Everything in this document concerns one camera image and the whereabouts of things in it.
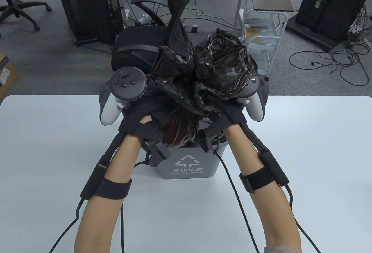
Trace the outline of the person's right hand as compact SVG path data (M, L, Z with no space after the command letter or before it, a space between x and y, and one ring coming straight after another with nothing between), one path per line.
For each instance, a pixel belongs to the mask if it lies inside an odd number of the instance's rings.
M242 105L238 102L223 102L219 104L222 112L211 113L207 116L211 124L198 132L200 139L212 138L219 136L223 131L236 124L245 124L247 122Z

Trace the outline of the person's left hand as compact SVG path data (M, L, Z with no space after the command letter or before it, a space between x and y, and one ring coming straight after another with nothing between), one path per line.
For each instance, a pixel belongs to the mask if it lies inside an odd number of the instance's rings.
M123 110L118 131L150 142L162 142L163 127L177 108L178 103L150 80L145 93Z

